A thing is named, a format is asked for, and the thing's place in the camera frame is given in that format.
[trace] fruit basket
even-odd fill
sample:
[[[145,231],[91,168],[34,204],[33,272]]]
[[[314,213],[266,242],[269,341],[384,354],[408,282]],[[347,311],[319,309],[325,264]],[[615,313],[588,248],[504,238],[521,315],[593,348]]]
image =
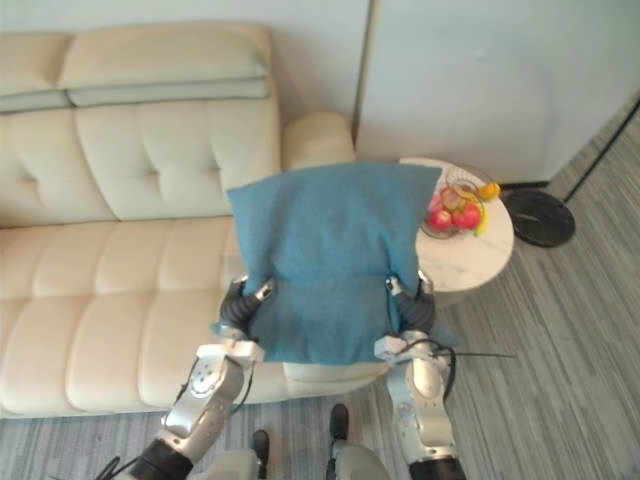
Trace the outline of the fruit basket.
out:
[[[422,231],[438,239],[465,231],[480,235],[488,221],[485,202],[499,193],[498,184],[482,170],[452,165],[436,187]]]

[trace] white wall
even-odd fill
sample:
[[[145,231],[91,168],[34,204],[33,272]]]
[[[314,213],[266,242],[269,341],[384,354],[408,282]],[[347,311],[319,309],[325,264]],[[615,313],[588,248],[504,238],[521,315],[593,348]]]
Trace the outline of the white wall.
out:
[[[272,32],[284,120],[321,110],[351,117],[367,7],[367,0],[0,0],[0,30],[209,19],[256,22]]]
[[[640,88],[638,0],[379,0],[361,158],[550,179]]]

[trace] black floor lamp base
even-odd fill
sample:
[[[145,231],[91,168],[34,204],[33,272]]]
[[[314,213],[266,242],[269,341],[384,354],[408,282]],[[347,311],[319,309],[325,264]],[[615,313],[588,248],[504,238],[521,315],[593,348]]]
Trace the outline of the black floor lamp base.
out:
[[[518,238],[539,247],[557,247],[576,231],[571,211],[557,198],[539,190],[521,190],[509,195],[505,206]]]

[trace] sofa backrest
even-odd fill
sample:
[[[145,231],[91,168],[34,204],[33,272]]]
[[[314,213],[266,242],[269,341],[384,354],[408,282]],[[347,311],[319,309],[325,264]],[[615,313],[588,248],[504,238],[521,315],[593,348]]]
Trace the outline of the sofa backrest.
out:
[[[226,189],[280,171],[260,27],[117,28],[63,35],[57,49],[52,38],[0,41],[0,70],[23,70],[10,89],[0,78],[0,227],[228,215]],[[25,53],[34,61],[12,62]]]

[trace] wire basket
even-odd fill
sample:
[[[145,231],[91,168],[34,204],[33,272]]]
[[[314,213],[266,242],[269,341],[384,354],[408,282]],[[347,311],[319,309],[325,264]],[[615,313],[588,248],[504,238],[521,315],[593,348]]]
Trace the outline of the wire basket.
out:
[[[453,205],[451,203],[446,205],[447,202],[444,199],[440,200],[445,204],[444,206],[440,206],[441,209],[453,214],[455,210],[461,210],[464,205],[472,202],[479,207],[483,219],[486,219],[487,212],[484,201],[478,196],[477,192],[481,187],[493,183],[493,179],[487,173],[470,165],[452,165],[447,169],[443,180],[444,187],[441,188],[437,194],[442,194],[447,188],[452,189],[455,194],[453,194]],[[432,205],[429,206],[427,218],[420,226],[420,229],[429,237],[444,240],[463,231],[469,231],[469,229],[459,229],[455,225],[451,225],[451,227],[446,230],[435,229],[429,223],[431,212]]]

